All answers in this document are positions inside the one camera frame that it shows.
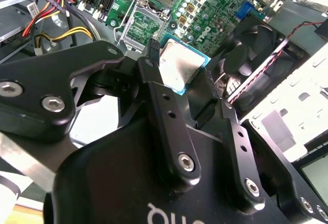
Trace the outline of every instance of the cooling fan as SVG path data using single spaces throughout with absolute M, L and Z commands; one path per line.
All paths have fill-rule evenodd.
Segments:
M 261 75 L 270 60 L 283 52 Z M 218 93 L 243 113 L 300 66 L 308 54 L 255 16 L 241 21 L 209 63 Z

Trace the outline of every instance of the motherboard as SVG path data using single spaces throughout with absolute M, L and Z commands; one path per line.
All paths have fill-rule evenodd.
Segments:
M 142 51 L 149 38 L 171 34 L 212 57 L 239 23 L 235 15 L 252 0 L 76 0 L 85 10 L 115 31 L 118 44 Z

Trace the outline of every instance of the white connector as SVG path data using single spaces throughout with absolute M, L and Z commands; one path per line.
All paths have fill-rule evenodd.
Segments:
M 84 8 L 86 7 L 86 3 L 85 2 L 83 2 L 83 1 L 81 1 L 79 4 L 78 4 L 78 6 L 77 6 L 77 8 L 80 10 L 80 11 L 84 11 Z
M 42 48 L 34 48 L 34 54 L 35 54 L 36 56 L 41 56 L 41 55 L 43 55 L 43 50 L 42 50 Z

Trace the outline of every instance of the yellow wire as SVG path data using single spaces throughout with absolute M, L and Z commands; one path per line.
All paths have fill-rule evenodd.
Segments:
M 44 36 L 48 41 L 54 41 L 54 40 L 59 40 L 59 39 L 62 39 L 62 38 L 65 38 L 69 35 L 72 35 L 74 33 L 85 33 L 87 36 L 89 36 L 91 39 L 92 39 L 92 35 L 90 33 L 90 31 L 85 28 L 85 27 L 75 27 L 75 28 L 72 28 L 70 30 L 68 30 L 67 32 L 65 32 L 64 34 L 58 36 L 58 37 L 55 37 L 55 38 L 52 38 L 50 37 L 48 34 L 46 33 L 40 33 L 37 38 L 36 38 L 36 47 L 39 48 L 40 47 L 40 43 L 41 43 L 41 37 Z
M 72 29 L 68 30 L 67 32 L 63 33 L 61 36 L 56 37 L 54 40 L 56 40 L 58 38 L 61 38 L 61 37 L 65 37 L 66 34 L 68 34 L 70 32 L 73 32 L 75 30 L 83 30 L 85 34 L 87 34 L 89 37 L 92 37 L 90 31 L 87 28 L 85 28 L 85 27 L 75 27 L 75 28 L 72 28 Z
M 91 36 L 91 34 L 89 32 L 86 32 L 85 30 L 78 29 L 78 30 L 75 30 L 75 31 L 71 31 L 71 32 L 65 33 L 65 34 L 63 34 L 63 35 L 61 35 L 61 36 L 59 36 L 57 38 L 52 39 L 52 40 L 58 40 L 58 39 L 64 38 L 66 36 L 69 36 L 69 35 L 72 35 L 72 34 L 78 33 L 78 32 L 85 33 L 87 36 L 89 36 L 90 38 L 92 38 L 92 36 Z
M 64 0 L 61 0 L 61 6 L 62 6 L 62 7 L 64 6 Z M 42 17 L 42 18 L 40 19 L 40 22 L 41 22 L 42 20 L 48 18 L 48 17 L 51 17 L 51 16 L 53 16 L 53 15 L 58 14 L 58 13 L 60 13 L 60 11 L 56 11 L 56 12 L 54 12 L 54 13 L 52 13 L 52 14 L 46 15 L 46 16 L 44 16 L 44 17 Z
M 50 3 L 49 2 L 47 2 L 46 3 L 46 5 L 42 8 L 42 10 L 38 13 L 38 15 L 37 16 L 39 16 L 39 15 L 41 15 L 48 7 L 49 7 L 49 5 L 50 5 Z M 23 33 L 23 35 L 25 35 L 25 33 L 26 33 L 26 30 L 28 29 L 28 28 L 30 28 L 31 26 L 32 26 L 32 22 L 34 21 L 34 19 L 30 22 L 30 24 L 27 26 L 27 28 L 24 30 L 24 33 Z

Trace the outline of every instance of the wire bundle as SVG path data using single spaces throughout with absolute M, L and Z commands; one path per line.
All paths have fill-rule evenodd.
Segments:
M 85 16 L 83 16 L 79 11 L 77 11 L 74 7 L 71 7 L 71 4 L 73 4 L 74 0 L 68 0 L 68 2 L 66 2 L 65 0 L 54 0 L 54 1 L 57 2 L 61 7 L 65 8 L 68 12 L 75 15 L 80 21 L 82 21 L 82 23 L 86 27 L 72 28 L 71 20 L 69 19 L 70 13 L 67 13 L 66 16 L 67 16 L 68 22 L 70 22 L 69 23 L 70 30 L 68 30 L 67 32 L 65 32 L 64 34 L 62 34 L 58 37 L 51 37 L 46 33 L 40 33 L 40 34 L 36 35 L 34 37 L 34 42 L 35 42 L 36 48 L 40 48 L 42 38 L 45 38 L 50 42 L 56 43 L 56 42 L 60 42 L 61 40 L 64 40 L 67 37 L 71 36 L 73 43 L 74 43 L 73 45 L 76 45 L 76 38 L 75 38 L 74 34 L 78 33 L 78 32 L 86 34 L 93 41 L 101 40 L 99 33 L 97 32 L 97 30 L 95 29 L 93 24 L 88 19 L 86 19 Z M 50 2 L 47 2 L 46 5 L 40 11 L 40 13 L 38 13 L 36 15 L 36 17 L 33 18 L 32 21 L 28 24 L 28 26 L 26 27 L 26 29 L 23 32 L 23 37 L 26 37 L 27 35 L 29 35 L 31 33 L 31 31 L 33 30 L 33 26 L 36 23 L 38 23 L 48 17 L 56 15 L 58 13 L 60 13 L 60 10 L 55 5 L 52 5 Z
M 64 40 L 65 38 L 73 35 L 74 33 L 78 33 L 78 32 L 84 33 L 92 39 L 91 33 L 85 27 L 75 27 L 75 28 L 72 28 L 72 29 L 68 30 L 63 35 L 58 36 L 58 37 L 54 37 L 54 38 L 50 37 L 46 33 L 40 33 L 40 34 L 38 34 L 34 37 L 35 47 L 40 48 L 40 42 L 41 42 L 42 38 L 45 38 L 50 42 L 56 43 L 56 42 L 60 42 L 60 41 Z
M 55 0 L 58 4 L 61 3 L 64 5 L 64 0 Z M 58 14 L 60 11 L 56 9 L 55 6 L 51 6 L 49 2 L 42 8 L 42 10 L 32 19 L 32 21 L 28 24 L 26 29 L 23 32 L 23 37 L 27 36 L 31 32 L 31 28 L 36 22 L 40 22 L 41 20 L 51 17 L 55 14 Z

